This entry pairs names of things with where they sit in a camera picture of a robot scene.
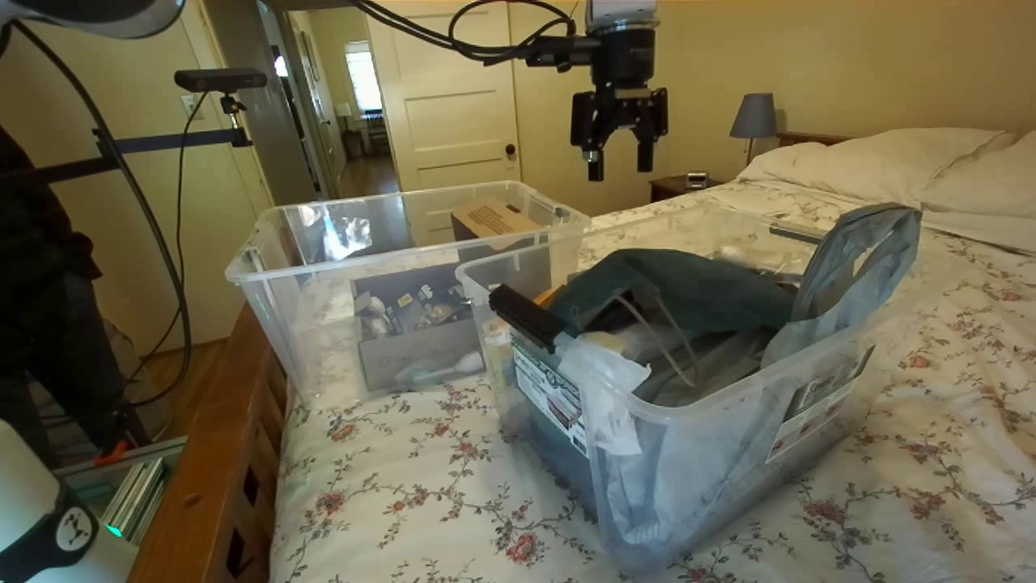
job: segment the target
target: bedside table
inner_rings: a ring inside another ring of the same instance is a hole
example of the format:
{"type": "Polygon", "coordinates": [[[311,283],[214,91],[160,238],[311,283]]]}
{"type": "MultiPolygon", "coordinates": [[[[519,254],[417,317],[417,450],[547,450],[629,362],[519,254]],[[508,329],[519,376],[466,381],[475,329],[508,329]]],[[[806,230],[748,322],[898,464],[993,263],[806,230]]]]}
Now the bedside table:
{"type": "Polygon", "coordinates": [[[715,178],[690,183],[688,174],[665,174],[651,180],[651,200],[668,200],[688,190],[709,190],[715,183],[719,183],[715,178]]]}

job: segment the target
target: door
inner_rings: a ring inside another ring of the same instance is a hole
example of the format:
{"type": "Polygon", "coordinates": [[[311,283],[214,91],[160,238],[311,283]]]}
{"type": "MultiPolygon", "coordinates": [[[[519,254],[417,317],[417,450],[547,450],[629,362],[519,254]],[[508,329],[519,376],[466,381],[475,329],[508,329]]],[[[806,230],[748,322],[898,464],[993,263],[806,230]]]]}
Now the door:
{"type": "Polygon", "coordinates": [[[322,51],[313,47],[311,12],[282,12],[282,30],[288,30],[278,39],[284,43],[288,77],[297,94],[296,108],[301,113],[301,138],[311,154],[322,197],[340,197],[346,153],[340,143],[331,91],[325,85],[326,72],[322,51]]]}
{"type": "MultiPolygon", "coordinates": [[[[463,2],[391,0],[389,5],[444,33],[463,2]]],[[[486,68],[374,20],[370,37],[404,190],[523,174],[513,63],[486,68]]],[[[466,12],[459,37],[504,45],[508,5],[497,2],[466,12]]]]}

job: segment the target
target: window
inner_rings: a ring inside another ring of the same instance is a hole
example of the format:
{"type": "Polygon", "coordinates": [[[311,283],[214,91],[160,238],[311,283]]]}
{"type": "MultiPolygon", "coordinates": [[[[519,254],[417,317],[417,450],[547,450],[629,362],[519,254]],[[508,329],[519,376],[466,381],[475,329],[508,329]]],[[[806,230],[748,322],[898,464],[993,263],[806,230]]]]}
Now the window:
{"type": "Polygon", "coordinates": [[[381,88],[380,88],[380,75],[375,75],[375,57],[366,43],[346,45],[346,68],[354,77],[361,109],[381,113],[381,88]]]}

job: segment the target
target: lamp shade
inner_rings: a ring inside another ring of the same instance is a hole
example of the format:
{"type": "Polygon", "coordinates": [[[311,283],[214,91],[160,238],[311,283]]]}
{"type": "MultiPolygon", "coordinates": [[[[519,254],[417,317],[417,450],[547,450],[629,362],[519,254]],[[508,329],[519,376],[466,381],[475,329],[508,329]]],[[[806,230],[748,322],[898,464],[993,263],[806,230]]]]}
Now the lamp shade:
{"type": "Polygon", "coordinates": [[[777,135],[775,94],[745,94],[732,135],[739,138],[777,135]]]}

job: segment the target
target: table lamp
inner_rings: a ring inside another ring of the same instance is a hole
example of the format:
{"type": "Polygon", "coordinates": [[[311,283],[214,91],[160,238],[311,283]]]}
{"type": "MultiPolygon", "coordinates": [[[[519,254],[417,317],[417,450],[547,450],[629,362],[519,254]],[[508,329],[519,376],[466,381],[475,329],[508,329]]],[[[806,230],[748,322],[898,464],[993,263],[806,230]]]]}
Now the table lamp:
{"type": "Polygon", "coordinates": [[[732,135],[748,138],[748,161],[762,153],[762,138],[777,135],[775,94],[745,94],[732,135]]]}

